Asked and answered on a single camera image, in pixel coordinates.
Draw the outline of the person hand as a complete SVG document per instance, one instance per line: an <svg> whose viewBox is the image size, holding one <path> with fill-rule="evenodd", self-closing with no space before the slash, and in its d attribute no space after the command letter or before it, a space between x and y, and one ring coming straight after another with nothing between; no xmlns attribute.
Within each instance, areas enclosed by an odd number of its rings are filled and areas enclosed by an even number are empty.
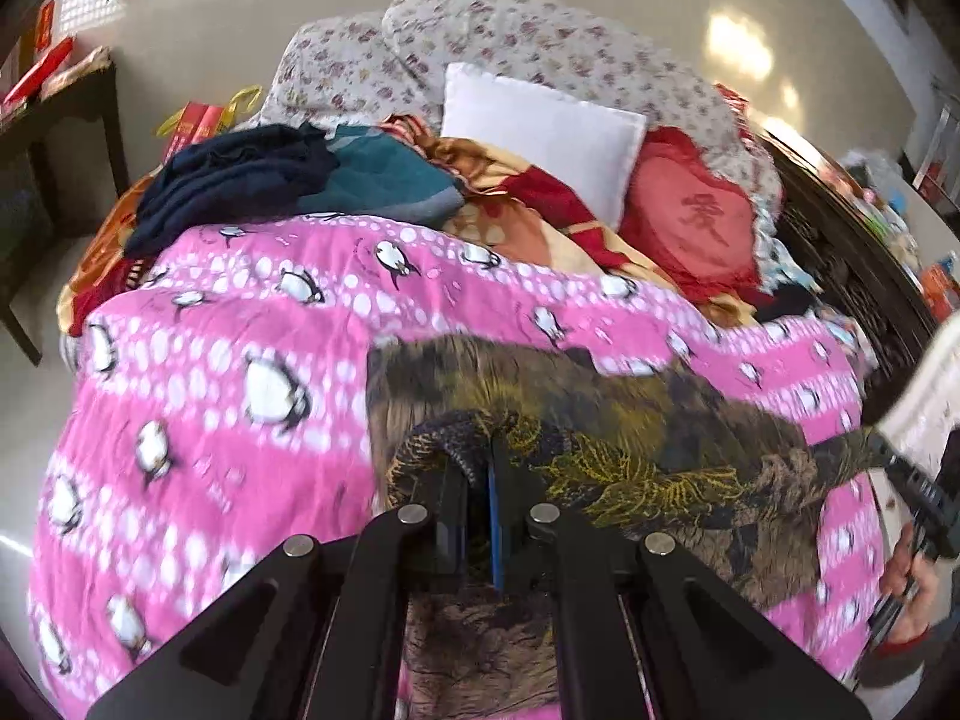
<svg viewBox="0 0 960 720"><path fill-rule="evenodd" d="M924 554L913 553L913 538L913 525L905 523L878 581L884 595L901 601L900 616L885 639L889 645L909 644L928 632L939 590L934 564Z"/></svg>

